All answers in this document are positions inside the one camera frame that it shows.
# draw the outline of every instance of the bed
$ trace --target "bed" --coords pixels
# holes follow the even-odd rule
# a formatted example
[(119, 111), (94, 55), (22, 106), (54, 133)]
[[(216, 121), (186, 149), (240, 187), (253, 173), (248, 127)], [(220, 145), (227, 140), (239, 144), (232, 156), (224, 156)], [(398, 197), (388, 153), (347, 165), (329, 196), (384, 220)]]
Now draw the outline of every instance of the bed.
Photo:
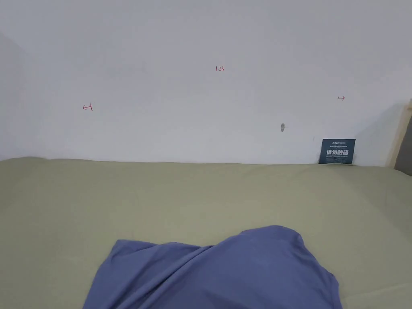
[(0, 308), (80, 308), (118, 239), (298, 231), (344, 308), (410, 308), (412, 178), (382, 167), (0, 162)]

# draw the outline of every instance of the blue cloth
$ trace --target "blue cloth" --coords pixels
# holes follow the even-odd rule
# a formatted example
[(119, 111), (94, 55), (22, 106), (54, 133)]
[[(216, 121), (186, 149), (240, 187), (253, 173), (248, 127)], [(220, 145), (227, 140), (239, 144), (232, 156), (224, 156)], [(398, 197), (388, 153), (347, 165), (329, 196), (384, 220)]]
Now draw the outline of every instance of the blue cloth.
[(118, 240), (84, 309), (341, 309), (338, 282), (281, 226), (215, 246)]

